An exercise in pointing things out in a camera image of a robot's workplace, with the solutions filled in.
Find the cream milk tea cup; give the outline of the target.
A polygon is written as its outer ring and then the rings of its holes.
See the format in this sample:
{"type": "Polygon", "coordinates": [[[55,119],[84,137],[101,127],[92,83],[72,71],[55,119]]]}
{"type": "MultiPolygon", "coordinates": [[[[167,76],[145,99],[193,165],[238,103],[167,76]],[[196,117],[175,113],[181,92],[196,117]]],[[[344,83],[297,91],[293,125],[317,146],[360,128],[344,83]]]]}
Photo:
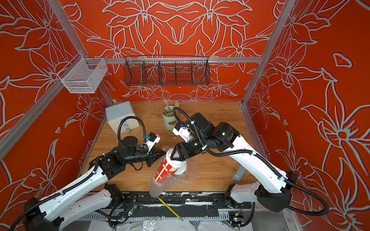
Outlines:
{"type": "Polygon", "coordinates": [[[174,174],[175,175],[183,175],[186,173],[187,170],[187,162],[185,162],[174,174]]]}

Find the clear plastic carrier bag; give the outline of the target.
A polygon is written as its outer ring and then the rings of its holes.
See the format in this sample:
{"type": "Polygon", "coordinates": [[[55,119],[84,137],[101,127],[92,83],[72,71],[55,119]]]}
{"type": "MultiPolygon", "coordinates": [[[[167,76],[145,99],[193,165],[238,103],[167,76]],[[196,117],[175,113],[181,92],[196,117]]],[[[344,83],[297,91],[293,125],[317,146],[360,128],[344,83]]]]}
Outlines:
{"type": "Polygon", "coordinates": [[[159,163],[157,164],[156,169],[151,177],[149,195],[153,198],[159,197],[160,194],[163,193],[166,189],[169,189],[173,186],[193,183],[198,175],[199,171],[198,165],[192,161],[186,160],[187,162],[186,173],[184,173],[183,175],[170,176],[166,178],[163,182],[158,183],[154,181],[154,175],[158,170],[159,165],[161,164],[163,159],[164,158],[161,158],[159,160],[159,163]]]}

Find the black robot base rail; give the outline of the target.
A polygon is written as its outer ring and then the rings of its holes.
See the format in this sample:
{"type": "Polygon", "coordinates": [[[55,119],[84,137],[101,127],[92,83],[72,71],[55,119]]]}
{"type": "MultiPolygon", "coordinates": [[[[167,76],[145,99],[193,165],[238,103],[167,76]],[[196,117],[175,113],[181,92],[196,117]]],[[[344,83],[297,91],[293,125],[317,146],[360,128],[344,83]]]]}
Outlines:
{"type": "Polygon", "coordinates": [[[194,192],[194,191],[166,191],[159,198],[149,195],[148,191],[123,192],[128,205],[136,202],[140,206],[160,207],[163,203],[171,207],[175,206],[208,206],[216,209],[251,209],[252,204],[245,202],[238,204],[226,197],[225,192],[194,192]]]}

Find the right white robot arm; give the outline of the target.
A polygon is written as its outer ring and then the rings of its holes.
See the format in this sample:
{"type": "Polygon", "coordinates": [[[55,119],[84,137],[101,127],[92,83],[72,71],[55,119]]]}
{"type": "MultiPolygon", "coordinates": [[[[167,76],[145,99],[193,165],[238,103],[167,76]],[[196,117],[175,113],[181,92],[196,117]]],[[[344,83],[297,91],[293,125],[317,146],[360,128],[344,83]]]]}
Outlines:
{"type": "Polygon", "coordinates": [[[230,124],[220,122],[214,126],[201,113],[189,116],[179,107],[174,107],[172,112],[177,120],[173,133],[180,136],[183,142],[175,146],[170,160],[184,162],[202,152],[214,157],[231,157],[257,179],[256,183],[236,184],[231,188],[230,197],[235,202],[258,202],[273,212],[287,208],[309,216],[328,214],[329,206],[323,198],[299,186],[294,172],[285,172],[270,163],[230,124]],[[315,198],[322,208],[319,211],[306,211],[291,206],[292,188],[315,198]]]}

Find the red milk tea cup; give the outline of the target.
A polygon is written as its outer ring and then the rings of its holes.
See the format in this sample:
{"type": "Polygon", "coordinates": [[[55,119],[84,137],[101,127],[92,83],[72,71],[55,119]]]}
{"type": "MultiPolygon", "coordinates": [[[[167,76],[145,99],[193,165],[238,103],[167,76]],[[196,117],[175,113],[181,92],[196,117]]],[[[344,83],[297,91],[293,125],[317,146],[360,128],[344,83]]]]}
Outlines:
{"type": "Polygon", "coordinates": [[[166,153],[166,157],[162,160],[158,170],[154,175],[154,181],[161,183],[166,178],[175,175],[174,173],[185,163],[185,161],[176,161],[171,159],[174,149],[170,149],[166,153]]]}

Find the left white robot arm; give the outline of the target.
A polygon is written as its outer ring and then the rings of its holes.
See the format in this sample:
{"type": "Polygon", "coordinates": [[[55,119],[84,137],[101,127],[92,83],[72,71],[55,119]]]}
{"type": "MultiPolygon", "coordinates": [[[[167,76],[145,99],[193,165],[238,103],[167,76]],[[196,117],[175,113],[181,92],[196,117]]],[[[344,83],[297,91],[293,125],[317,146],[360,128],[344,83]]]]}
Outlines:
{"type": "Polygon", "coordinates": [[[120,130],[128,119],[142,120],[135,116],[124,118],[118,127],[118,145],[108,153],[90,162],[89,170],[64,188],[40,200],[32,198],[24,205],[24,212],[10,227],[14,231],[23,222],[27,231],[61,231],[70,223],[92,212],[102,214],[102,209],[116,210],[126,207],[127,202],[119,187],[108,181],[122,173],[127,165],[146,163],[148,167],[165,155],[155,145],[160,136],[144,133],[139,145],[135,136],[122,138],[120,130]]]}

